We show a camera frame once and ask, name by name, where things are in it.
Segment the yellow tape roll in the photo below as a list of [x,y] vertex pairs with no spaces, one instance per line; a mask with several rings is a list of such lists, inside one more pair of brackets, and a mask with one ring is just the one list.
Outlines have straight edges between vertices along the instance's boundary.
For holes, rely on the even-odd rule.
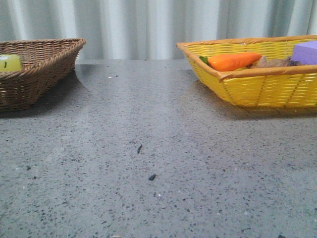
[[0,72],[15,72],[22,69],[19,55],[1,55]]

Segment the orange toy carrot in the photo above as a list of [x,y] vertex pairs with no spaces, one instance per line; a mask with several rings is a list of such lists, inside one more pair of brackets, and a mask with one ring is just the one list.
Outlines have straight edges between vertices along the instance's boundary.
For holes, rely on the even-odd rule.
[[216,71],[234,71],[258,61],[262,55],[253,52],[222,54],[213,57],[199,56],[199,59]]

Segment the white pleated curtain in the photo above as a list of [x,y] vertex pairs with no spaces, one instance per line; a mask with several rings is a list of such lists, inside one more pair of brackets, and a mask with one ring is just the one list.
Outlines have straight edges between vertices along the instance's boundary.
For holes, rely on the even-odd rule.
[[178,42],[312,35],[314,0],[3,0],[2,41],[84,38],[83,60],[182,58]]

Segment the brown crumpled object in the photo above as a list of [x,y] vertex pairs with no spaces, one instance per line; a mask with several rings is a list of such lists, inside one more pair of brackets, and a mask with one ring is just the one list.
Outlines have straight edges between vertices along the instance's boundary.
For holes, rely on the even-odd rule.
[[255,68],[269,68],[269,67],[288,67],[288,66],[301,66],[300,61],[292,60],[291,57],[284,59],[271,59],[268,60],[266,56],[262,56],[255,65]]

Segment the brown wicker basket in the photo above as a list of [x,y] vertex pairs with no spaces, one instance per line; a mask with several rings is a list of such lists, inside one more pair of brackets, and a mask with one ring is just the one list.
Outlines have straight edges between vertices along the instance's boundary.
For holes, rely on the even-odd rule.
[[22,69],[0,74],[0,110],[23,110],[34,104],[74,68],[82,38],[3,41],[3,54],[19,55]]

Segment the yellow wicker basket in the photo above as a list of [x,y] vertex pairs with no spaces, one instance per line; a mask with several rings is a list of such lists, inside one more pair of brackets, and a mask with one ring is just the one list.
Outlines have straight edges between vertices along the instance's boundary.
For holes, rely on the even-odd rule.
[[199,57],[256,52],[271,59],[292,55],[296,44],[315,41],[316,35],[238,38],[177,43],[199,80],[221,99],[244,107],[315,107],[316,65],[242,68],[219,72]]

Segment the purple foam block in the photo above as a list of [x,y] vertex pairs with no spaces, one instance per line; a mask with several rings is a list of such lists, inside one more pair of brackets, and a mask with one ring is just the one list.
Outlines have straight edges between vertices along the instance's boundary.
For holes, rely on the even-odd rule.
[[317,42],[298,43],[293,48],[291,59],[301,64],[314,65],[317,63]]

